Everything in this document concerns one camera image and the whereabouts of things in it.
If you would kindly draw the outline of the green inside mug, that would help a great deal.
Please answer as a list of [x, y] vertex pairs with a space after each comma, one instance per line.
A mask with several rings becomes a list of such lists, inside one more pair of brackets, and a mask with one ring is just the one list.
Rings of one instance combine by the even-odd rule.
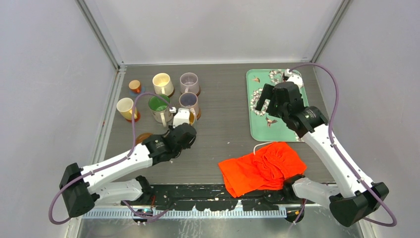
[[154, 119], [161, 123], [164, 127], [168, 126], [168, 122], [173, 118], [170, 112], [170, 98], [164, 94], [157, 94], [149, 99], [148, 106], [152, 111]]

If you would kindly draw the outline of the pink mug purple inside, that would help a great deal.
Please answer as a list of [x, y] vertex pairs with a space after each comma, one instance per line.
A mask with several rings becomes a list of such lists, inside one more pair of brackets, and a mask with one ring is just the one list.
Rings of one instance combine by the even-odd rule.
[[179, 104], [182, 108], [189, 109], [196, 115], [200, 110], [198, 96], [192, 92], [186, 92], [179, 97]]

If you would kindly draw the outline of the cream white mug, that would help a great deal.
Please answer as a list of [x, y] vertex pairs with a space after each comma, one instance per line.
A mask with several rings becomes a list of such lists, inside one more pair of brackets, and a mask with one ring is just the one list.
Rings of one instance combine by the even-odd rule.
[[170, 76], [167, 73], [158, 73], [152, 79], [156, 94], [168, 96], [174, 89]]

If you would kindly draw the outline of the small tan cup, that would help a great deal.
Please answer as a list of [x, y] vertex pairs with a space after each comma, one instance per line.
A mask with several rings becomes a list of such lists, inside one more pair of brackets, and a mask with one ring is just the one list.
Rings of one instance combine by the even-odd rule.
[[128, 87], [133, 94], [140, 94], [142, 92], [142, 84], [139, 80], [130, 81]]

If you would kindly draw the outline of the lilac ceramic mug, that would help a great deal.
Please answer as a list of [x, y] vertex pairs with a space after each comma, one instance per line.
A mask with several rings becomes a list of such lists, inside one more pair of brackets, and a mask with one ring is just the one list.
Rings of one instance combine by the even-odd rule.
[[196, 94], [200, 87], [198, 76], [192, 72], [182, 74], [180, 76], [179, 82], [181, 94], [186, 92], [192, 92]]

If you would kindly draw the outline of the red round coaster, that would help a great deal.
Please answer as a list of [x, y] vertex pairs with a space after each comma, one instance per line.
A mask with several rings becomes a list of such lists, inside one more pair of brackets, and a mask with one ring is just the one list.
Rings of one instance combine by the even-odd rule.
[[127, 121], [129, 121], [129, 122], [132, 122], [132, 121], [137, 122], [140, 118], [141, 118], [141, 114], [140, 114], [139, 112], [137, 112], [137, 113], [134, 115], [134, 120], [132, 120], [132, 119], [127, 119]]

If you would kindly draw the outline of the blue mug yellow inside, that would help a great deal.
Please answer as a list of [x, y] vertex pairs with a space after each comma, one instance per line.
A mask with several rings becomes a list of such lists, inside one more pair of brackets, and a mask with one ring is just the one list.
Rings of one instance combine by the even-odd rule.
[[189, 125], [193, 125], [196, 121], [196, 115], [193, 112], [189, 113]]

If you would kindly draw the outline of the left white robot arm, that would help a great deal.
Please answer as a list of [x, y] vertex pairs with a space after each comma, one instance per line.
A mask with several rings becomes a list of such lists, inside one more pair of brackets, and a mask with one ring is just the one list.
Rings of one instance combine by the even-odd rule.
[[137, 201], [141, 205], [152, 199], [152, 188], [144, 176], [119, 182], [135, 171], [177, 158], [193, 145], [197, 131], [184, 123], [164, 134], [152, 134], [122, 154], [89, 166], [73, 163], [66, 167], [59, 188], [69, 217], [91, 211], [96, 205]]

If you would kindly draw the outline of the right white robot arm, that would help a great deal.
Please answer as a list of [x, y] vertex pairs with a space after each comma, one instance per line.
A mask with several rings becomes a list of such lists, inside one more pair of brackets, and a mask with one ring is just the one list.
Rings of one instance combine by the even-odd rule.
[[288, 178], [283, 189], [287, 202], [307, 199], [330, 210], [335, 220], [349, 227], [375, 212], [389, 194], [383, 182], [374, 182], [347, 155], [333, 132], [328, 119], [315, 106], [305, 106], [299, 87], [293, 82], [275, 86], [265, 84], [255, 109], [280, 118], [286, 126], [309, 145], [334, 178], [337, 188], [314, 182], [304, 175]]

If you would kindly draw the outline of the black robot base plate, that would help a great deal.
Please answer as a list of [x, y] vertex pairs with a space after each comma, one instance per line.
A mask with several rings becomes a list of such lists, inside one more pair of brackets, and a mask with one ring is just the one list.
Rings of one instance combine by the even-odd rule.
[[153, 206], [158, 210], [211, 211], [233, 210], [241, 205], [245, 211], [274, 211], [280, 205], [301, 207], [302, 199], [293, 200], [283, 190], [255, 190], [233, 197], [223, 184], [152, 184], [131, 206]]

